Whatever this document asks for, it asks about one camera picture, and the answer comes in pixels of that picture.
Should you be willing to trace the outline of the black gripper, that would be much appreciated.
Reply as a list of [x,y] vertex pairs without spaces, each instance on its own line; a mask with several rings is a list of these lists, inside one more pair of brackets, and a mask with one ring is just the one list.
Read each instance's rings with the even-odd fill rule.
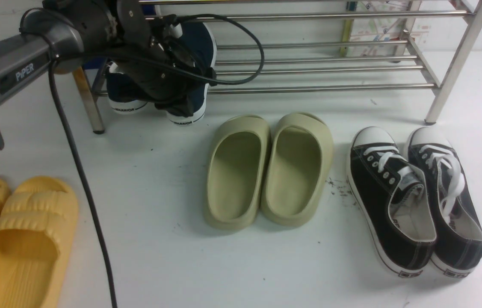
[[195,55],[170,35],[170,28],[180,24],[161,23],[152,27],[142,16],[134,16],[123,19],[121,25],[125,46],[118,53],[134,59],[115,58],[115,63],[137,84],[141,90],[139,98],[166,113],[178,111],[184,117],[192,116],[193,107],[187,95],[208,82],[182,76],[173,69],[209,78],[214,68],[202,70],[191,65]]

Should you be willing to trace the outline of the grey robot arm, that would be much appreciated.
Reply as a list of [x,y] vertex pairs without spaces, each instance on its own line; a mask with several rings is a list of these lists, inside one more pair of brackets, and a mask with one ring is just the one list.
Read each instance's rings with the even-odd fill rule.
[[0,105],[42,74],[68,74],[104,56],[119,62],[137,96],[191,115],[188,93],[216,81],[194,49],[166,34],[182,22],[167,15],[149,23],[136,0],[44,0],[24,13],[18,35],[0,41]]

